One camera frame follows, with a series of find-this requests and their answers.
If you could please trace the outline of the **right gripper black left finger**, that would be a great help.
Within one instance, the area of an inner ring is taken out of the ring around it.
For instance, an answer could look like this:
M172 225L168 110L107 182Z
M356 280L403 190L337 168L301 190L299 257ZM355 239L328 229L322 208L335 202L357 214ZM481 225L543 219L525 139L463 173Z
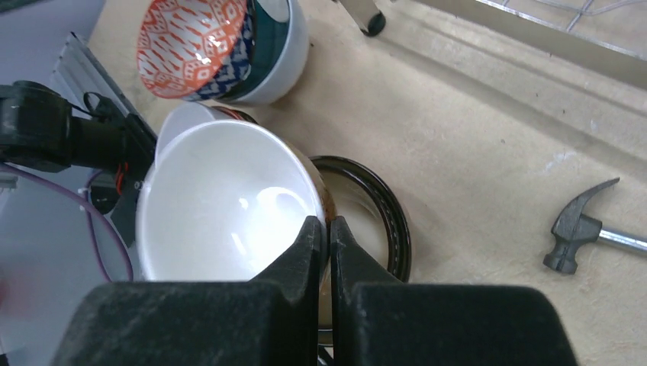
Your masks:
M114 282L80 303L55 365L315 365L322 228L244 282Z

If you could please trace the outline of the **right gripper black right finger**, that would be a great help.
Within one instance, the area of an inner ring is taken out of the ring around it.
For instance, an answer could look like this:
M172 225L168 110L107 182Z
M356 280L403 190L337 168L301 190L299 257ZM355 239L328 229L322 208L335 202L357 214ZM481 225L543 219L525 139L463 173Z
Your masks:
M338 365L574 365L558 314L530 287L405 284L330 226Z

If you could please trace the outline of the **orange patterned bowl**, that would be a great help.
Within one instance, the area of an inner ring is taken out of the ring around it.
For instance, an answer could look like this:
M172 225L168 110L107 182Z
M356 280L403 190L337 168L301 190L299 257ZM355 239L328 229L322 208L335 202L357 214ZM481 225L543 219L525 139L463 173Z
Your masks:
M137 38L137 69L159 98L219 98L251 72L251 1L153 1Z

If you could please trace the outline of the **stainless steel dish rack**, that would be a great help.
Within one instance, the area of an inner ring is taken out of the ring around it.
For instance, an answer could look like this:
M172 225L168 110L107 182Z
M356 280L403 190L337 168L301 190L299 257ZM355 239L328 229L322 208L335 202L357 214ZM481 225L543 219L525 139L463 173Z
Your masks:
M628 50L591 35L574 32L584 18L617 11L638 1L613 1L595 8L593 1L575 7L563 1L539 1L540 5L569 12L564 27L524 13L508 1L421 1L420 4L486 27L496 33L574 63L635 88L646 90L646 54Z

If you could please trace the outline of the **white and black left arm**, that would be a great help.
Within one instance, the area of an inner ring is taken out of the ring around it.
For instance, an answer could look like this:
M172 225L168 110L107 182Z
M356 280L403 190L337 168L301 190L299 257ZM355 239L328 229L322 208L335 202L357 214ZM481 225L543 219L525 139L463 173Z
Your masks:
M1 87L1 161L57 173L72 166L94 169L107 179L92 203L112 223L124 244L135 237L137 189L153 164L156 137L137 114L115 101L83 95L83 116L54 90L36 82Z

